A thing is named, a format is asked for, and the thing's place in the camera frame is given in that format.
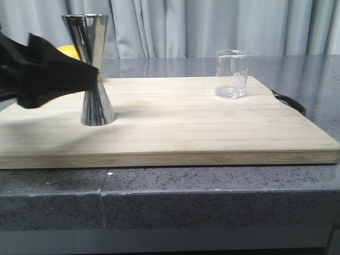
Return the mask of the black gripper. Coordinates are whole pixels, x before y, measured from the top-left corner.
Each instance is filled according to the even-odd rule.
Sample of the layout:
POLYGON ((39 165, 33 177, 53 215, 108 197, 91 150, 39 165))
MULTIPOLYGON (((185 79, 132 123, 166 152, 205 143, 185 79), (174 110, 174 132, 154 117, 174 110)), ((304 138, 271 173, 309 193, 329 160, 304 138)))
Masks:
POLYGON ((1 102, 16 99, 23 108, 38 108, 93 89, 97 76, 96 67, 66 56, 42 37, 30 33, 23 46, 1 32, 1 102))

